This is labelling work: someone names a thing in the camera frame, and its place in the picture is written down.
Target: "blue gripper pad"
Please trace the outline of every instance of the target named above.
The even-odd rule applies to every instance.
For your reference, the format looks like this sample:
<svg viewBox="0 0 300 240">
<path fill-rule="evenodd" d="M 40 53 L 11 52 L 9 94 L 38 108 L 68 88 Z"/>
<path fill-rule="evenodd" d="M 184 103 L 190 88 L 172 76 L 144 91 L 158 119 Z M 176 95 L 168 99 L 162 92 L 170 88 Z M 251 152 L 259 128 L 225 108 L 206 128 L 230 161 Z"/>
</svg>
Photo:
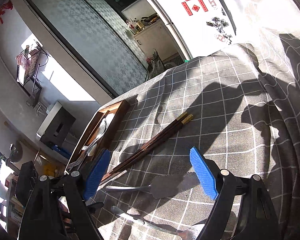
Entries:
<svg viewBox="0 0 300 240">
<path fill-rule="evenodd" d="M 90 172 L 87 180 L 86 187 L 82 198 L 87 201 L 90 197 L 94 196 L 96 193 L 100 181 L 103 175 L 106 173 L 107 168 L 110 163 L 110 152 L 109 150 L 104 150 L 100 160 L 97 162 L 96 166 L 94 166 L 93 170 Z"/>
<path fill-rule="evenodd" d="M 200 181 L 201 187 L 206 195 L 212 200 L 216 200 L 218 191 L 216 188 L 216 180 L 204 162 L 204 159 L 195 147 L 190 150 L 190 162 L 194 168 L 195 173 Z"/>
</svg>

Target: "white cabinet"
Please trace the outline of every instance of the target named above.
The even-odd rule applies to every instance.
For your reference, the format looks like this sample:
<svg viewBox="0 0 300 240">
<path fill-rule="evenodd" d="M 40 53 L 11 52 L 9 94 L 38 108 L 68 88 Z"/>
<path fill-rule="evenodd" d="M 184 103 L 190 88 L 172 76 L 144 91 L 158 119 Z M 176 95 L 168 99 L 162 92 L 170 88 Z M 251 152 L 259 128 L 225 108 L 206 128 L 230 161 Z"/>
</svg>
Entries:
<svg viewBox="0 0 300 240">
<path fill-rule="evenodd" d="M 165 60 L 178 53 L 168 31 L 162 20 L 158 20 L 137 33 L 134 39 L 147 57 L 151 57 L 156 49 L 161 60 Z"/>
</svg>

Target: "spatula blade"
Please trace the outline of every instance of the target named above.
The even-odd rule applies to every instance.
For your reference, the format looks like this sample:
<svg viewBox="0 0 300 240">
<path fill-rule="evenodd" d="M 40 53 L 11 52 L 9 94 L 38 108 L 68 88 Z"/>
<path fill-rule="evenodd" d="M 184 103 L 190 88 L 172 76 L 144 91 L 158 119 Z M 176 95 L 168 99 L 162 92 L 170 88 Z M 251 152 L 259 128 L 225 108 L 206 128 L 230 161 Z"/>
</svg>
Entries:
<svg viewBox="0 0 300 240">
<path fill-rule="evenodd" d="M 157 176 L 151 183 L 150 192 L 156 199 L 170 197 L 191 189 L 199 183 L 195 172 Z"/>
</svg>

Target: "checkered tablecloth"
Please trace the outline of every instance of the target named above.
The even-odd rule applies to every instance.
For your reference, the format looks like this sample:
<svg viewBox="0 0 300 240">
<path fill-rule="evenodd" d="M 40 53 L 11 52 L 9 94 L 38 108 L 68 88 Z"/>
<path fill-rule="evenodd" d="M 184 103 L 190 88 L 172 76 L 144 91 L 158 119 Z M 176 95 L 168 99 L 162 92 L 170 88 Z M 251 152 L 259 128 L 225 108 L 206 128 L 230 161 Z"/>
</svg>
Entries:
<svg viewBox="0 0 300 240">
<path fill-rule="evenodd" d="M 118 218 L 112 205 L 167 229 L 184 230 L 208 217 L 214 202 L 200 185 L 162 199 L 103 189 L 149 185 L 158 175 L 193 171 L 192 146 L 235 176 L 259 174 L 282 236 L 299 223 L 300 11 L 292 0 L 252 0 L 246 12 L 249 43 L 195 58 L 109 102 L 128 99 L 131 104 L 111 144 L 109 170 L 183 111 L 194 119 L 90 200 L 105 204 L 93 215 L 104 239 L 180 239 Z M 231 235 L 239 206 L 236 197 L 224 238 Z"/>
</svg>

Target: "gold chopstick tip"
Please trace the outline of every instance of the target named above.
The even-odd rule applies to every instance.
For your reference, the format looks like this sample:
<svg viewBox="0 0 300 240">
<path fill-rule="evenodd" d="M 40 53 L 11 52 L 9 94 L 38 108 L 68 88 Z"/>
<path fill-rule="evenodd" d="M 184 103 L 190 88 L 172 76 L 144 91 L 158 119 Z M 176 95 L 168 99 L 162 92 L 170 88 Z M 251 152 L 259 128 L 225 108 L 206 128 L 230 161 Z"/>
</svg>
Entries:
<svg viewBox="0 0 300 240">
<path fill-rule="evenodd" d="M 192 114 L 189 114 L 189 115 L 182 121 L 183 125 L 189 123 L 189 122 L 192 120 L 192 118 L 193 118 L 193 115 L 192 115 Z"/>
<path fill-rule="evenodd" d="M 187 112 L 183 112 L 181 115 L 179 115 L 178 117 L 177 117 L 177 121 L 178 120 L 180 120 L 182 117 L 184 117 L 186 114 L 188 114 Z"/>
</svg>

